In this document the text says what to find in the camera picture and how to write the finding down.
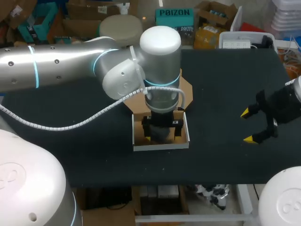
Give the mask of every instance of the white plastic bin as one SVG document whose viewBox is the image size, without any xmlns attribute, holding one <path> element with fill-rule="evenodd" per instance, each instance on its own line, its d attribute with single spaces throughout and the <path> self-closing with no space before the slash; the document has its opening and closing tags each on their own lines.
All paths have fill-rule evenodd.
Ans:
<svg viewBox="0 0 301 226">
<path fill-rule="evenodd" d="M 301 0 L 270 0 L 264 14 L 263 28 L 276 39 L 301 35 Z"/>
<path fill-rule="evenodd" d="M 270 33 L 263 32 L 222 32 L 220 34 L 219 48 L 222 48 L 222 43 L 224 40 L 250 40 L 251 43 L 260 44 L 263 36 L 266 35 L 273 40 L 275 43 L 275 37 Z"/>
</svg>

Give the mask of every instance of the floor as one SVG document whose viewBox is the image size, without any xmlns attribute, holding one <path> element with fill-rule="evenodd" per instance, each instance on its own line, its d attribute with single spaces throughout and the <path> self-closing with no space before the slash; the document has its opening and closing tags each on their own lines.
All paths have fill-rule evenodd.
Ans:
<svg viewBox="0 0 301 226">
<path fill-rule="evenodd" d="M 260 197 L 264 185 L 255 185 L 256 191 Z M 254 211 L 258 208 L 258 199 L 253 185 L 248 185 L 248 190 Z M 228 196 L 228 204 L 226 210 L 222 211 L 215 206 L 207 203 L 205 200 L 200 200 L 196 196 L 187 195 L 187 202 L 190 214 L 238 214 L 240 213 L 238 199 L 234 189 L 230 190 Z M 242 226 L 243 222 L 195 222 L 185 223 L 185 226 Z"/>
</svg>

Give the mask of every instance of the cable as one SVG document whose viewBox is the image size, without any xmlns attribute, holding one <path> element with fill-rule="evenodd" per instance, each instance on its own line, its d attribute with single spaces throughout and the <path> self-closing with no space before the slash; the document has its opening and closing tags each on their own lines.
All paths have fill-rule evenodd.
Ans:
<svg viewBox="0 0 301 226">
<path fill-rule="evenodd" d="M 110 206 L 107 206 L 107 209 L 109 209 L 109 210 L 121 210 L 121 209 L 125 208 L 128 205 L 128 203 L 129 202 L 127 202 L 123 206 L 117 207 L 117 208 L 111 208 Z"/>
<path fill-rule="evenodd" d="M 177 88 L 172 88 L 172 87 L 162 87 L 162 86 L 150 86 L 150 87 L 146 87 L 147 90 L 166 90 L 166 91 L 170 91 L 170 92 L 178 92 L 179 94 L 181 94 L 182 96 L 182 103 L 181 103 L 181 108 L 184 109 L 185 106 L 185 93 L 181 90 L 181 89 L 177 89 Z M 96 119 L 98 116 L 102 115 L 103 113 L 107 112 L 108 110 L 116 107 L 117 105 L 121 104 L 122 102 L 124 102 L 125 100 L 133 97 L 134 95 L 143 92 L 143 89 L 137 89 L 136 91 L 124 96 L 123 98 L 119 99 L 118 101 L 116 101 L 115 103 L 107 106 L 106 108 L 102 109 L 101 111 L 97 112 L 96 114 L 92 115 L 90 118 L 71 125 L 71 126 L 66 126 L 66 127 L 48 127 L 48 126 L 41 126 L 39 124 L 36 123 L 32 123 L 29 121 L 26 121 L 22 118 L 20 118 L 19 116 L 17 116 L 16 114 L 14 114 L 13 112 L 11 112 L 10 110 L 8 110 L 6 107 L 4 107 L 3 105 L 0 105 L 0 110 L 3 111 L 4 113 L 8 114 L 10 117 L 14 118 L 15 120 L 17 120 L 18 122 L 35 128 L 35 129 L 41 129 L 41 130 L 47 130 L 47 131 L 66 131 L 66 130 L 71 130 L 71 129 L 76 129 L 78 127 L 81 127 L 83 125 L 86 125 L 87 123 L 91 122 L 92 120 Z"/>
<path fill-rule="evenodd" d="M 285 69 L 294 72 L 294 73 L 296 74 L 297 77 L 299 76 L 298 73 L 297 73 L 296 71 L 294 71 L 293 69 L 291 69 L 291 68 L 289 68 L 289 67 L 286 67 Z"/>
<path fill-rule="evenodd" d="M 259 200 L 259 195 L 258 195 L 258 193 L 257 193 L 257 190 L 256 190 L 256 187 L 255 187 L 255 184 L 253 184 L 253 187 L 254 187 L 254 190 L 255 190 L 255 193 L 256 193 L 257 199 Z"/>
<path fill-rule="evenodd" d="M 296 43 L 296 45 L 297 45 L 299 51 L 301 51 L 301 47 L 299 46 L 299 44 L 298 44 L 298 42 L 296 41 L 295 37 L 293 37 L 293 40 L 295 41 L 295 43 Z"/>
<path fill-rule="evenodd" d="M 285 55 L 285 54 L 287 54 L 290 51 L 290 49 L 291 49 L 291 43 L 292 43 L 292 36 L 290 37 L 290 43 L 288 45 L 287 51 L 285 51 L 283 53 L 278 53 L 278 55 Z"/>
</svg>

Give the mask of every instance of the table surface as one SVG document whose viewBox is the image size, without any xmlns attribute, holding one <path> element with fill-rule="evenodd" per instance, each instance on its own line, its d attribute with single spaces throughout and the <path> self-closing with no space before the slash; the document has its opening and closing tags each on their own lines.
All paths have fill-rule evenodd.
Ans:
<svg viewBox="0 0 301 226">
<path fill-rule="evenodd" d="M 301 165 L 300 119 L 280 125 L 279 138 L 261 145 L 243 142 L 266 127 L 263 113 L 240 118 L 255 94 L 288 81 L 273 50 L 183 50 L 182 69 L 193 85 L 186 110 L 189 149 L 133 153 L 132 113 L 123 104 L 66 132 L 32 129 L 1 115 L 21 137 L 50 151 L 74 187 L 266 183 Z M 82 121 L 110 103 L 94 79 L 12 92 L 3 102 L 20 117 L 53 127 Z"/>
</svg>

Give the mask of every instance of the white cable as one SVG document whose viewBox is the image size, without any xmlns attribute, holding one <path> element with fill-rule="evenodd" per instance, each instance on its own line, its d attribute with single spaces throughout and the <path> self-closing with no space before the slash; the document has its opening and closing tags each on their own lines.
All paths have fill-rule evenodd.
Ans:
<svg viewBox="0 0 301 226">
<path fill-rule="evenodd" d="M 131 52 L 131 55 L 132 55 L 133 63 L 134 63 L 134 66 L 135 66 L 135 70 L 136 70 L 137 75 L 138 75 L 138 80 L 140 82 L 140 86 L 143 89 L 143 94 L 146 95 L 147 94 L 147 89 L 145 88 L 145 84 L 144 84 L 144 79 L 145 79 L 144 70 L 143 69 L 140 70 L 140 68 L 139 68 L 139 65 L 137 63 L 136 53 L 134 51 L 134 47 L 133 46 L 130 46 L 130 52 Z"/>
<path fill-rule="evenodd" d="M 285 54 L 287 54 L 289 51 L 290 51 L 290 49 L 291 49 L 291 43 L 292 43 L 292 35 L 291 35 L 291 37 L 290 37 L 290 43 L 289 43 L 289 45 L 288 45 L 288 49 L 287 49 L 287 51 L 285 51 L 285 52 L 283 52 L 283 53 L 278 53 L 278 55 L 285 55 Z"/>
<path fill-rule="evenodd" d="M 172 87 L 162 87 L 162 86 L 150 86 L 150 87 L 146 87 L 146 89 L 147 90 L 166 90 L 166 91 L 170 91 L 170 92 L 178 92 L 182 96 L 181 108 L 184 109 L 184 107 L 185 107 L 185 93 L 181 89 L 172 88 Z M 12 113 L 10 110 L 8 110 L 3 105 L 0 105 L 0 110 L 3 111 L 4 113 L 8 114 L 10 117 L 14 118 L 15 120 L 17 120 L 18 122 L 20 122 L 20 123 L 22 123 L 26 126 L 35 128 L 35 129 L 41 129 L 41 130 L 47 130 L 47 131 L 66 131 L 66 130 L 71 130 L 71 129 L 75 129 L 75 128 L 81 127 L 83 125 L 86 125 L 87 123 L 89 123 L 92 120 L 96 119 L 98 116 L 102 115 L 103 113 L 107 112 L 108 110 L 112 109 L 113 107 L 116 107 L 117 105 L 121 104 L 125 100 L 133 97 L 134 95 L 136 95 L 140 92 L 143 92 L 143 89 L 137 89 L 136 91 L 124 96 L 123 98 L 119 99 L 115 103 L 113 103 L 113 104 L 107 106 L 106 108 L 102 109 L 101 111 L 97 112 L 96 114 L 94 114 L 90 118 L 88 118 L 88 119 L 86 119 L 86 120 L 84 120 L 80 123 L 77 123 L 75 125 L 66 126 L 66 127 L 41 126 L 41 125 L 38 125 L 36 123 L 26 121 L 26 120 L 20 118 L 19 116 L 17 116 L 16 114 Z"/>
</svg>

